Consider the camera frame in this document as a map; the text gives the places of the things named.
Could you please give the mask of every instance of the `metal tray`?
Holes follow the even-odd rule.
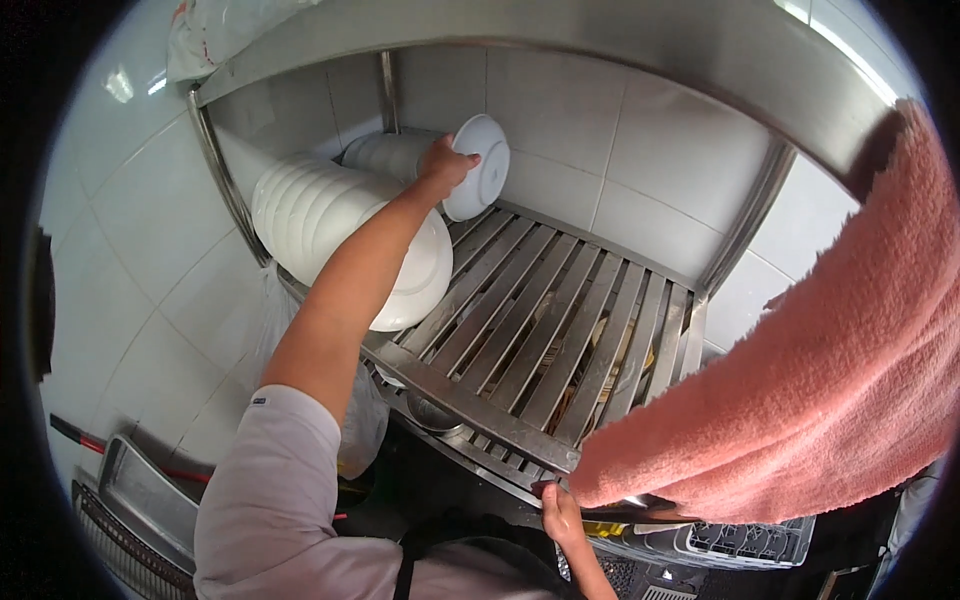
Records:
[[[100,500],[157,554],[191,575],[197,503],[167,478],[130,438],[107,441]]]

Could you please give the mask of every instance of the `stack of white plates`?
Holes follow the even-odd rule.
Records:
[[[310,157],[293,157],[267,170],[253,190],[253,227],[291,275],[312,285],[327,259],[402,183]],[[374,331],[419,323],[446,293],[453,249],[444,219],[431,210],[400,267],[394,290],[374,319]]]
[[[389,175],[409,184],[420,173],[423,153],[438,136],[428,132],[370,133],[350,142],[342,162],[351,169]],[[447,217],[465,221],[479,215],[500,195],[510,169],[510,147],[497,122],[487,114],[477,114],[457,131],[453,150],[481,158],[443,201]]]

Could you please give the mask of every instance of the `dish rack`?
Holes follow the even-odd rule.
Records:
[[[815,523],[816,516],[779,524],[694,523],[642,536],[627,532],[595,540],[594,545],[654,564],[728,570],[790,568],[804,563]]]
[[[497,201],[475,219],[448,224],[454,278],[441,304],[416,327],[364,340],[369,368],[376,365],[464,425],[447,436],[427,433],[411,419],[403,392],[376,375],[394,418],[531,504],[539,504],[530,494],[536,481],[576,466],[589,431],[646,404],[699,367],[708,300],[750,245],[797,150],[846,182],[866,134],[888,110],[847,57],[774,3],[705,0],[689,8],[678,9],[674,0],[323,2],[276,26],[187,95],[210,173],[261,265],[270,256],[253,232],[206,107],[244,85],[308,64],[376,53],[385,132],[401,131],[394,50],[441,42],[546,49],[653,72],[769,129],[771,142],[754,185],[699,279]],[[662,34],[663,23],[675,28],[673,35]],[[731,67],[744,64],[751,68]],[[305,295],[303,285],[281,275],[295,295]],[[720,541],[698,546],[712,539],[715,526],[646,536],[642,547],[629,530],[594,541],[623,556],[696,559],[724,568],[760,561],[759,568],[768,568],[803,560],[812,523],[746,526],[743,544],[732,552]],[[718,540],[741,533],[723,531],[728,535]],[[766,539],[777,544],[748,556],[763,532],[774,532]],[[763,554],[777,554],[777,536],[792,540],[796,532],[795,554]]]

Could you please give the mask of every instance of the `stainless steel bowl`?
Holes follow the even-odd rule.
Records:
[[[464,422],[458,417],[420,396],[407,394],[407,410],[417,425],[435,436],[452,436],[464,426]]]

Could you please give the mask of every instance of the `white plastic bag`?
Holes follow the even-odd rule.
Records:
[[[199,79],[321,0],[183,0],[167,39],[167,79]]]
[[[241,373],[242,383],[251,394],[260,385],[260,377],[267,362],[274,355],[276,345],[294,320],[300,306],[287,292],[276,272],[276,261],[271,260],[260,270],[263,277],[263,311],[259,335],[248,343],[252,359],[246,372]],[[387,433],[390,407],[380,395],[370,372],[361,363],[353,376],[353,389],[347,405],[347,416],[340,432],[340,449],[337,452],[337,472],[347,479],[355,479],[369,467],[383,444]]]
[[[267,361],[274,355],[276,345],[286,332],[290,322],[294,320],[300,305],[287,292],[276,272],[276,261],[271,259],[267,266],[260,269],[263,285],[263,310],[260,313],[260,328],[252,328],[256,332],[252,340],[247,342],[247,353],[252,358],[247,361],[245,372],[240,373],[240,383],[244,384],[251,394],[260,387],[260,377],[267,368]]]
[[[383,444],[389,417],[390,407],[373,383],[370,372],[362,363],[357,363],[347,416],[340,430],[338,475],[345,479],[356,479],[367,470]]]

